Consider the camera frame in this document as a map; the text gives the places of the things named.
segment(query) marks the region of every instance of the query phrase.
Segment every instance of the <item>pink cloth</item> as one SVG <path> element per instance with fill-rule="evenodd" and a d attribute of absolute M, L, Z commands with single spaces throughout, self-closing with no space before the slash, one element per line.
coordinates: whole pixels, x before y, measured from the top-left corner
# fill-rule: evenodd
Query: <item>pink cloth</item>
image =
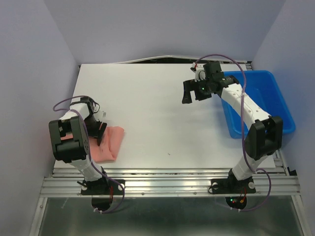
<path fill-rule="evenodd" d="M 97 145 L 96 139 L 89 138 L 91 156 L 93 160 L 97 163 L 116 161 L 123 137 L 124 129 L 119 126 L 115 126 L 106 127 L 100 146 Z M 62 138 L 62 140 L 71 138 L 72 134 L 66 135 Z"/>

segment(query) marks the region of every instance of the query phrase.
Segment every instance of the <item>gray floor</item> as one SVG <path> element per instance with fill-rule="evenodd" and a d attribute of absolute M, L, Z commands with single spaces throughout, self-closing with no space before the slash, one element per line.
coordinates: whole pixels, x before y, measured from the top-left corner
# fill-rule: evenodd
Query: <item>gray floor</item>
<path fill-rule="evenodd" d="M 217 205 L 214 198 L 126 199 L 118 212 L 107 215 L 94 213 L 90 199 L 65 200 L 48 200 L 40 235 L 302 235 L 289 196 L 270 197 L 262 208 L 241 213 Z M 248 207 L 262 200 L 250 197 Z"/>

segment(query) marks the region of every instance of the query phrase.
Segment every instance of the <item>white tabletop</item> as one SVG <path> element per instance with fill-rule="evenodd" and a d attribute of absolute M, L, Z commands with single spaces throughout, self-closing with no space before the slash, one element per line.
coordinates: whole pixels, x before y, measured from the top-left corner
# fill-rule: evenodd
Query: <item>white tabletop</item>
<path fill-rule="evenodd" d="M 222 64 L 223 71 L 238 70 Z M 92 97 L 109 126 L 125 129 L 114 163 L 107 168 L 232 168 L 242 156 L 230 137 L 220 98 L 183 105 L 190 64 L 83 64 L 74 96 Z M 268 157 L 261 167 L 275 167 Z M 56 161 L 55 168 L 71 168 Z"/>

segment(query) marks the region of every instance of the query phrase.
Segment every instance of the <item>wall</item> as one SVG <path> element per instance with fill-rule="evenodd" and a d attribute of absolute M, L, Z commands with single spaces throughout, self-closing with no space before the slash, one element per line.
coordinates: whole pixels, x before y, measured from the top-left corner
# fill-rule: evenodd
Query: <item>wall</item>
<path fill-rule="evenodd" d="M 228 54 L 252 60 L 284 0 L 45 0 L 75 59 Z"/>
<path fill-rule="evenodd" d="M 309 222 L 315 234 L 315 1 L 287 0 L 253 60 L 271 71 L 296 123 L 284 137 L 283 153 L 296 168 Z"/>
<path fill-rule="evenodd" d="M 77 74 L 43 0 L 0 1 L 0 235 L 29 234 L 54 160 L 52 106 L 72 95 Z"/>

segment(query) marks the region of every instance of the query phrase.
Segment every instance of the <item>blue bin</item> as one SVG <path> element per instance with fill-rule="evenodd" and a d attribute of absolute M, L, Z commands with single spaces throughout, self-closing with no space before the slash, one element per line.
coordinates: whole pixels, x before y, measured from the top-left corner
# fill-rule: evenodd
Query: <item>blue bin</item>
<path fill-rule="evenodd" d="M 224 73 L 225 76 L 235 76 L 243 86 L 244 79 L 240 71 L 229 71 Z M 254 70 L 245 71 L 247 85 L 246 93 L 254 102 L 263 110 L 272 116 L 280 116 L 283 120 L 283 133 L 289 134 L 294 132 L 295 123 L 281 95 L 275 77 L 269 71 Z M 230 136 L 233 139 L 241 138 L 241 118 L 233 108 L 222 100 L 222 106 Z M 245 125 L 245 136 L 248 129 Z"/>

